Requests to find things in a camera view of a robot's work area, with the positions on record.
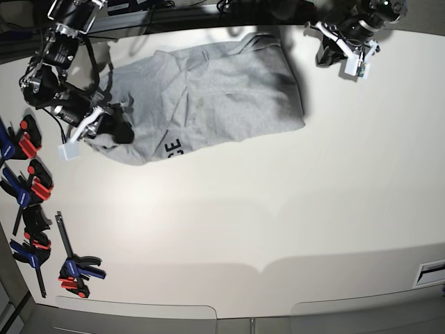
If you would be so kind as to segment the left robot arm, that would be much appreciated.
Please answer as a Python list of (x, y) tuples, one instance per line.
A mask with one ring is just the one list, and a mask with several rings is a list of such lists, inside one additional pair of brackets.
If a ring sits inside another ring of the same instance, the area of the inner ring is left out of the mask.
[(396, 23), (406, 14), (406, 1), (356, 1), (332, 9), (315, 23), (306, 23), (307, 28), (323, 35), (317, 66), (345, 61), (346, 74), (363, 77), (370, 57), (380, 51), (373, 36), (386, 23)]

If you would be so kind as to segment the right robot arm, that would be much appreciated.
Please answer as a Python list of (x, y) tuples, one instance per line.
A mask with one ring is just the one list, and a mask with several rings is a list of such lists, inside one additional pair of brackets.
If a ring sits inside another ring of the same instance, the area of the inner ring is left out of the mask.
[[(122, 109), (104, 101), (99, 91), (99, 67), (88, 32), (105, 1), (53, 1), (49, 7), (42, 49), (31, 58), (19, 84), (25, 101), (35, 109), (51, 110), (53, 117), (80, 131), (80, 137), (108, 134), (114, 143), (130, 144), (134, 132)], [(85, 45), (92, 67), (92, 84), (78, 88), (67, 80), (80, 45)]]

